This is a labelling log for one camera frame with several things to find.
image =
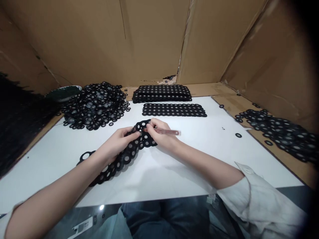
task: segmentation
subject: jeans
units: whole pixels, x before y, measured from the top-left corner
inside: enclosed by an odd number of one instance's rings
[[[124,203],[133,239],[209,238],[206,196]]]

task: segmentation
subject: white board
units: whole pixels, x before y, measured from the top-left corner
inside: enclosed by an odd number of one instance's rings
[[[181,141],[235,167],[235,161],[246,164],[275,188],[303,185],[210,97],[172,103],[200,104],[208,115],[206,118],[157,117],[171,129],[181,130]],[[150,118],[142,115],[143,104],[131,103],[130,107],[131,111],[125,112],[113,126],[93,131],[72,130],[60,124],[64,121],[61,119],[0,180],[0,213],[8,212],[14,204],[67,173],[79,162],[81,154],[96,150],[116,129]],[[129,167],[110,181],[89,188],[76,206],[198,196],[211,191],[198,173],[157,146],[140,150]]]

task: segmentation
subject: white sleeve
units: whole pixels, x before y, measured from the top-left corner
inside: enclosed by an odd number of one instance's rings
[[[4,236],[6,234],[6,229],[7,229],[8,223],[9,223],[9,221],[11,219],[12,213],[22,203],[24,203],[24,201],[19,202],[16,205],[14,205],[13,209],[10,212],[8,212],[4,217],[2,217],[0,219],[0,239],[4,239],[5,238]]]
[[[236,163],[245,177],[217,191],[230,214],[252,238],[293,238],[306,213],[246,166]]]

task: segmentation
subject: black fabric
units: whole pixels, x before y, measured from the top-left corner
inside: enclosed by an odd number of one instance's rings
[[[0,178],[60,109],[58,103],[32,94],[6,77],[0,72]]]
[[[199,104],[144,104],[142,115],[207,117]]]
[[[109,164],[99,176],[94,179],[94,181],[90,184],[90,187],[95,186],[96,184],[102,184],[104,181],[108,181],[113,177],[117,171],[121,171],[124,165],[129,164],[137,155],[138,151],[143,149],[144,147],[148,148],[151,146],[156,146],[157,143],[153,140],[149,133],[144,132],[143,129],[146,128],[146,124],[148,124],[151,120],[144,120],[138,122],[130,132],[128,132],[125,136],[135,133],[136,131],[140,132],[140,136],[130,142],[127,147],[116,157],[115,161]],[[92,155],[93,152],[85,152],[81,155],[80,161],[77,163],[80,164],[85,159],[83,156],[86,154]]]
[[[130,109],[121,87],[105,81],[85,86],[78,95],[63,104],[62,112],[66,119],[63,125],[71,124],[71,129],[86,127],[91,131],[105,127],[109,121],[116,122]]]
[[[192,101],[192,96],[183,85],[143,85],[134,91],[132,99],[133,103]]]

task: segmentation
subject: small black washer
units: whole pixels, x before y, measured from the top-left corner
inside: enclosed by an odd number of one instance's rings
[[[266,143],[267,145],[269,145],[269,146],[273,146],[273,143],[270,142],[269,140],[265,140],[265,143]]]

